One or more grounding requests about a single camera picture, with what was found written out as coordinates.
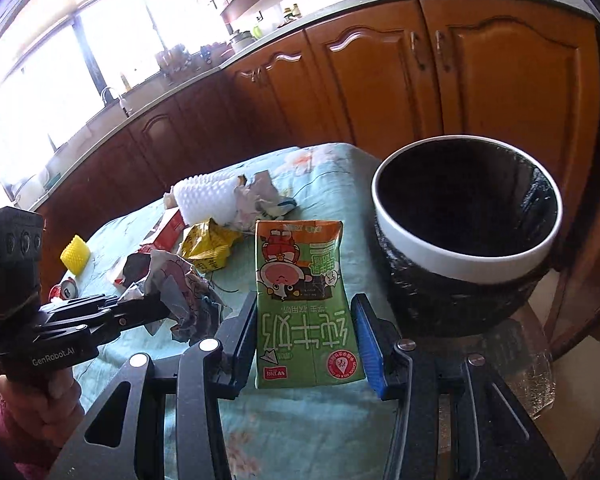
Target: red brand logo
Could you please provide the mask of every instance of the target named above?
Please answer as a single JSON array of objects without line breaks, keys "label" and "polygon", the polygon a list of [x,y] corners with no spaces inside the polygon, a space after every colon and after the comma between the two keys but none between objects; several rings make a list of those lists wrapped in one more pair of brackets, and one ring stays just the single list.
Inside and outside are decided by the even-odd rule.
[{"label": "red brand logo", "polygon": [[349,350],[331,352],[327,359],[327,370],[336,379],[348,379],[358,368],[356,356]]},{"label": "red brand logo", "polygon": [[266,381],[271,381],[273,379],[286,379],[286,366],[264,368],[264,378]]}]

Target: human hand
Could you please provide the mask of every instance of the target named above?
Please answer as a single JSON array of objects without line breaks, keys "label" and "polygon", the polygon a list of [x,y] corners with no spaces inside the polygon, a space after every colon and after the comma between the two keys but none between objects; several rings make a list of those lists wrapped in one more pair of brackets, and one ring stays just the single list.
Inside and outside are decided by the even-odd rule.
[{"label": "human hand", "polygon": [[14,421],[33,438],[56,447],[64,446],[84,417],[81,393],[71,368],[51,376],[48,395],[0,376],[0,394]]}]

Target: green milk carton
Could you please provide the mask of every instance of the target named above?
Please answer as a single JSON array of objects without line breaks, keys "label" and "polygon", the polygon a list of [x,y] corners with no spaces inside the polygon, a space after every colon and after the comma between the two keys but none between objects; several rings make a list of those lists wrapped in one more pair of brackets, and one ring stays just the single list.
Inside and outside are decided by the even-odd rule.
[{"label": "green milk carton", "polygon": [[342,222],[259,221],[258,388],[365,378],[340,275]]}]

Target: pink sleeve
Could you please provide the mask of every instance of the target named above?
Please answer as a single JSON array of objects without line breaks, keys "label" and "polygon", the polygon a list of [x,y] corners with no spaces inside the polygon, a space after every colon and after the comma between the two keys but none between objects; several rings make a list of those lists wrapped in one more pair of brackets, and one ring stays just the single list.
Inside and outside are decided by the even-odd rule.
[{"label": "pink sleeve", "polygon": [[59,452],[46,442],[34,439],[18,426],[2,398],[0,398],[0,442],[27,480],[42,480]]}]

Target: light blue tablecloth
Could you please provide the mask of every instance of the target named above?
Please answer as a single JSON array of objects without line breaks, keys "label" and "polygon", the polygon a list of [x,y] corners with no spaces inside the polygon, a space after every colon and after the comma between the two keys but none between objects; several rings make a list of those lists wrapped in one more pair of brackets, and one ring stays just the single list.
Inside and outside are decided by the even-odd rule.
[{"label": "light blue tablecloth", "polygon": [[[379,161],[349,144],[288,148],[237,164],[235,174],[269,170],[274,184],[295,197],[289,219],[344,222],[340,249],[342,277],[350,299],[365,292],[379,317],[394,320],[379,279],[370,184]],[[107,223],[88,241],[91,257],[78,277],[81,296],[122,291],[106,280],[115,260],[133,252],[160,218],[162,201]],[[213,274],[216,290],[238,310],[255,288],[254,238],[232,248],[226,268]],[[100,356],[75,367],[88,408],[126,359],[138,351],[152,358],[183,352],[171,340],[169,323],[155,336],[144,328],[123,332],[100,348]],[[168,404],[166,473],[176,477],[174,403]],[[381,402],[366,380],[341,386],[256,390],[254,369],[237,400],[221,401],[224,439],[237,479],[378,480],[382,475],[395,420],[394,402]]]}]

